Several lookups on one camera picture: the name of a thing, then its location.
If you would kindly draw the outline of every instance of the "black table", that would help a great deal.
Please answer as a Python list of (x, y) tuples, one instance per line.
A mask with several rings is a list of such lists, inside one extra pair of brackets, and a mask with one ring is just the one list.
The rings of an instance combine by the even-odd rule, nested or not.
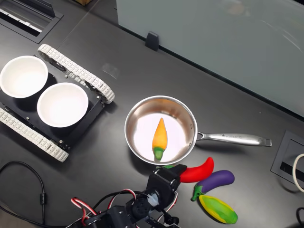
[[(288, 192), (285, 188), (293, 191), (295, 185), (270, 169), (285, 130), (304, 137), (303, 122), (162, 51), (148, 49), (141, 40), (103, 20), (99, 15), (102, 0), (88, 14), (69, 1), (54, 4), (65, 4), (66, 8), (61, 11), (65, 16), (56, 25), (59, 28), (54, 28), (41, 44), (58, 48), (106, 81), (116, 98), (106, 106), (64, 163), (0, 124), (0, 166), (20, 160), (41, 175), (49, 199), (47, 224), (65, 225), (81, 216), (81, 211), (70, 202), (71, 197), (77, 196), (94, 205), (113, 191), (145, 189), (154, 167), (130, 151), (124, 138), (124, 122), (138, 101), (152, 95), (168, 95), (190, 108), (199, 131), (249, 133), (272, 139), (270, 148), (199, 142), (181, 162), (193, 167), (211, 156), (215, 171), (227, 169), (234, 173), (234, 184), (209, 193), (236, 211), (239, 219), (234, 227), (296, 227), (295, 210), (304, 205), (304, 194)], [(82, 15), (72, 20), (69, 16), (73, 10)], [(66, 31), (64, 28), (69, 29), (65, 36), (61, 33)], [(14, 57), (37, 54), (38, 47), (0, 27), (0, 67)], [(113, 76), (103, 71), (105, 66), (114, 70)], [(48, 68), (51, 73), (57, 71), (50, 65)], [(1, 201), (22, 216), (40, 220), (40, 188), (35, 176), (16, 166), (0, 176), (0, 183)], [(180, 218), (180, 226), (225, 226), (204, 214), (198, 203), (190, 201), (193, 187), (194, 184), (181, 184), (178, 189), (179, 200), (171, 214)], [(120, 196), (115, 202), (124, 204), (129, 198)], [(100, 209), (105, 209), (106, 205), (107, 202)]]

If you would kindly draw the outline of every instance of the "frosted glass panel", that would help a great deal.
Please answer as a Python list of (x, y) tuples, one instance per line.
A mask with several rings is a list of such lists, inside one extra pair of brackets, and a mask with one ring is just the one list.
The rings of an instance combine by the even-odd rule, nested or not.
[(304, 6), (292, 0), (117, 0), (119, 24), (304, 116)]

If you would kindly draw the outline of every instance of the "purple eggplant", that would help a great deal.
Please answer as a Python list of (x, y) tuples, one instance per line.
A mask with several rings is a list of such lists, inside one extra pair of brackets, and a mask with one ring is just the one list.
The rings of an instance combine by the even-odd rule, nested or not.
[(228, 170), (220, 170), (212, 173), (206, 179), (198, 182), (194, 187), (194, 194), (192, 201), (195, 201), (196, 198), (200, 195), (204, 195), (212, 189), (215, 189), (219, 186), (229, 185), (234, 182), (234, 175)]

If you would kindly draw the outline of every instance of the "white tread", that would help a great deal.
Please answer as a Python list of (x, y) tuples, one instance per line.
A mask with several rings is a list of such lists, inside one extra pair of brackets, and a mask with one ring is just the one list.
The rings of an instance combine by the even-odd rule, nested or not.
[(43, 151), (47, 152), (52, 157), (56, 158), (58, 161), (64, 162), (67, 159), (67, 152), (55, 145), (52, 141), (43, 137), (41, 134), (37, 133), (35, 130), (26, 126), (2, 108), (0, 108), (0, 122), (13, 129), (15, 132), (38, 146)]
[(38, 48), (38, 53), (45, 61), (50, 63), (52, 60), (54, 60), (64, 66), (66, 68), (64, 73), (78, 81), (83, 86), (86, 86), (85, 81), (93, 85), (101, 93), (107, 104), (114, 100), (114, 92), (103, 80), (93, 75), (86, 69), (83, 69), (83, 67), (64, 56), (50, 45), (42, 44)]

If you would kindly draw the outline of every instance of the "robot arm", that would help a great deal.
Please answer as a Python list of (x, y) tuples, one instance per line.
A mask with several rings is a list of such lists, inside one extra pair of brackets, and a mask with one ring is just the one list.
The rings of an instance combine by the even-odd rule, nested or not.
[[(186, 168), (185, 165), (177, 165), (171, 169), (157, 169), (149, 176), (147, 188), (144, 191), (150, 196), (149, 199), (138, 195), (135, 201), (131, 200), (125, 206), (114, 206), (86, 219), (84, 224), (88, 228), (134, 228), (135, 224), (143, 219), (155, 228), (178, 228), (179, 219), (172, 217), (164, 209), (173, 202), (175, 191), (181, 183), (180, 174)], [(164, 213), (167, 226), (150, 217), (149, 214), (153, 210)]]

